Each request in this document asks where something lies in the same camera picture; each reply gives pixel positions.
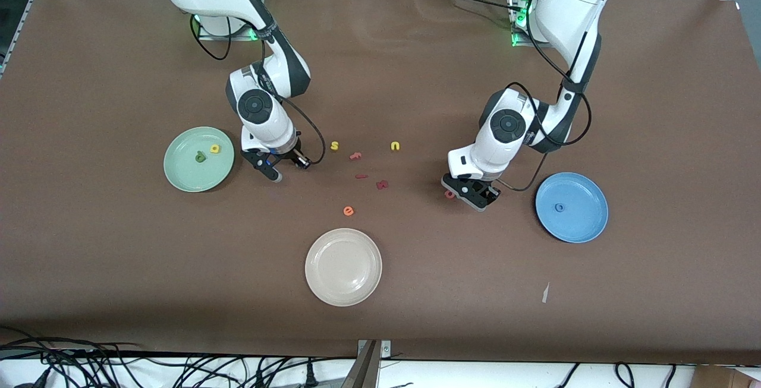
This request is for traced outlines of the beige plate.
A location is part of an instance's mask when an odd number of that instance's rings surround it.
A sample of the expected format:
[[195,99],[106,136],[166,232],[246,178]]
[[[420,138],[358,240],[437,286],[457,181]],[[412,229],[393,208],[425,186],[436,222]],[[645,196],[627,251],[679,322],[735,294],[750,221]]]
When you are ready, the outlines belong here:
[[351,307],[378,287],[383,261],[370,236],[351,228],[326,232],[308,250],[304,274],[316,298],[334,307]]

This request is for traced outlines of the blue plate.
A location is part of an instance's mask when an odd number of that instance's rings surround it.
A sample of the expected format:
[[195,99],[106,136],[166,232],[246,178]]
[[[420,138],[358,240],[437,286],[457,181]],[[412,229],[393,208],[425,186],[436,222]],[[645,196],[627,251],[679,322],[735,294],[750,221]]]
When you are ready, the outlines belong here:
[[[565,204],[563,212],[555,204]],[[609,218],[606,196],[598,185],[576,172],[557,172],[536,191],[536,216],[544,229],[569,244],[584,244],[600,236]]]

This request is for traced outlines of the brown cardboard box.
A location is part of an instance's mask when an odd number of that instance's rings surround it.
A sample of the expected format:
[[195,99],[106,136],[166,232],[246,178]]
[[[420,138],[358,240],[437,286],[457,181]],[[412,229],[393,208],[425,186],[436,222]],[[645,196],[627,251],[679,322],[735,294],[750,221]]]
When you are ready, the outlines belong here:
[[736,367],[701,365],[688,388],[761,388],[761,376],[750,376]]

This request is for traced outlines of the grey metal profile leg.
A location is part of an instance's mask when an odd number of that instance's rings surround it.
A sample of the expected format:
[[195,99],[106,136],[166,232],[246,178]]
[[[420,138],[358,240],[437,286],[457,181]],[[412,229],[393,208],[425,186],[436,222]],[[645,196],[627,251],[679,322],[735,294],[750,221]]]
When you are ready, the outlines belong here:
[[381,340],[359,342],[359,352],[341,388],[377,388],[384,347]]

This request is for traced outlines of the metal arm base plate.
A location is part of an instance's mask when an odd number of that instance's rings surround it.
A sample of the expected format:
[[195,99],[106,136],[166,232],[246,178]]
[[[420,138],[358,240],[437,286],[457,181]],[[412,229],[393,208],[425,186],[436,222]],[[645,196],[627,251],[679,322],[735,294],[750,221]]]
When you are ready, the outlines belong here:
[[530,36],[527,30],[527,7],[529,0],[507,0],[512,8],[510,14],[511,39],[513,46],[531,46]]
[[257,41],[253,29],[247,23],[231,17],[204,17],[193,15],[199,29],[199,39],[209,41]]

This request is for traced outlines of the green plate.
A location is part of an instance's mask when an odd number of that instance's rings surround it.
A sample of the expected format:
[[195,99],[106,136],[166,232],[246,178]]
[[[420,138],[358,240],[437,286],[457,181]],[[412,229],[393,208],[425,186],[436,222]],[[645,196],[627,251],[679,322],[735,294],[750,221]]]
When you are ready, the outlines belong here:
[[[209,151],[213,144],[220,145],[220,153]],[[196,152],[203,152],[207,159],[196,163]],[[221,184],[230,174],[234,160],[234,145],[223,131],[196,127],[183,131],[169,144],[163,157],[163,171],[168,182],[178,190],[200,193]]]

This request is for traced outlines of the small metal table bracket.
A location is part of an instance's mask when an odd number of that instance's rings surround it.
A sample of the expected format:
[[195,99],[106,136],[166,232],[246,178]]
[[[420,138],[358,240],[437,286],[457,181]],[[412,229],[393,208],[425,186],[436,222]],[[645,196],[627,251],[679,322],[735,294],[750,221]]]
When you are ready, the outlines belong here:
[[[367,344],[366,339],[360,339],[358,341],[358,349],[357,349],[357,355],[359,356],[361,351],[363,350],[364,346]],[[380,345],[380,357],[384,359],[390,359],[391,358],[391,340],[389,339],[381,339],[378,340],[378,345]]]

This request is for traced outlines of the brown table cover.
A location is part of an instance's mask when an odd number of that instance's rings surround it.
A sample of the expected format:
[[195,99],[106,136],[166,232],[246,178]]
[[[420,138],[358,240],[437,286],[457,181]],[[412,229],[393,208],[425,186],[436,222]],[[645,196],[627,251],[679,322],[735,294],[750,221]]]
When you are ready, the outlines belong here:
[[[225,85],[259,44],[214,61],[169,0],[33,2],[0,79],[0,325],[160,352],[347,357],[389,339],[408,359],[761,364],[761,71],[734,4],[606,4],[592,128],[540,173],[607,198],[606,230],[574,245],[543,230],[534,191],[476,212],[440,183],[492,93],[559,88],[505,14],[266,3],[312,70],[294,101],[339,151],[280,164],[278,183],[237,159],[183,193],[166,148],[196,126],[239,140]],[[304,274],[338,228],[383,261],[351,307]]]

